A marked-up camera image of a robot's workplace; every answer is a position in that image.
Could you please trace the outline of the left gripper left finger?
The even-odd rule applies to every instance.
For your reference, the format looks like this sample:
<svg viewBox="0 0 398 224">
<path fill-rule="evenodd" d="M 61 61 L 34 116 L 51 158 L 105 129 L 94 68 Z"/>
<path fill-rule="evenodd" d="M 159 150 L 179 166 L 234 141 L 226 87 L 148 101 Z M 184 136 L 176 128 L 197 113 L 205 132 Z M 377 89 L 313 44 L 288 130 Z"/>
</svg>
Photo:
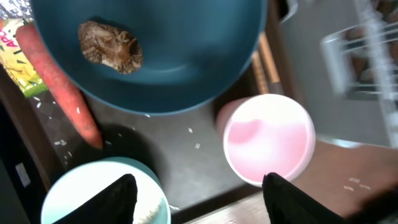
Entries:
<svg viewBox="0 0 398 224">
<path fill-rule="evenodd" d="M 137 183 L 125 174 L 55 224 L 132 224 Z"/>
</svg>

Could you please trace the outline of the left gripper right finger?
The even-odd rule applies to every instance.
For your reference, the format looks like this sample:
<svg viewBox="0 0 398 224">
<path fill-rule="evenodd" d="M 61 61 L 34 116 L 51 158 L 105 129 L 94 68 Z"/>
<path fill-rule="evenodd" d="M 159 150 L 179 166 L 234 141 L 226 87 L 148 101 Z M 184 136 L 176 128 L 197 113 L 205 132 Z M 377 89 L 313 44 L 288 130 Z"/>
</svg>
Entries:
<svg viewBox="0 0 398 224">
<path fill-rule="evenodd" d="M 276 173 L 262 181 L 264 203 L 272 224 L 342 224 L 345 219 Z"/>
</svg>

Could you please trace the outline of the pink cup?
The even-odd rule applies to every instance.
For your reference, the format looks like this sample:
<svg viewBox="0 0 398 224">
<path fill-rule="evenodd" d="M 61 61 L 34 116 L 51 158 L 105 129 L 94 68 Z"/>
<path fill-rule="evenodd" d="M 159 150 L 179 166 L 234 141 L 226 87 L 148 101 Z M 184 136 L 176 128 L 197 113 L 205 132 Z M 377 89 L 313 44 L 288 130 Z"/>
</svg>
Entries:
<svg viewBox="0 0 398 224">
<path fill-rule="evenodd" d="M 316 134 L 307 110 L 277 94 L 234 100 L 216 117 L 225 158 L 233 172 L 256 187 L 271 172 L 291 181 L 312 159 Z"/>
</svg>

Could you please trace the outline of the dark blue plate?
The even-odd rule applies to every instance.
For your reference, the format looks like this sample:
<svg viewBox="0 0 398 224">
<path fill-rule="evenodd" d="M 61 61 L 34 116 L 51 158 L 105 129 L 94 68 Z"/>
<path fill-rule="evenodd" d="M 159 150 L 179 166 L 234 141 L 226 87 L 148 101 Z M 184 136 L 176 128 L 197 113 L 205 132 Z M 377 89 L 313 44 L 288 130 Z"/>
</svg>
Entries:
<svg viewBox="0 0 398 224">
<path fill-rule="evenodd" d="M 86 94 L 137 114 L 197 108 L 231 87 L 251 63 L 266 0 L 32 0 L 42 42 Z M 123 75 L 84 58 L 80 24 L 119 27 L 140 43 L 144 63 Z"/>
</svg>

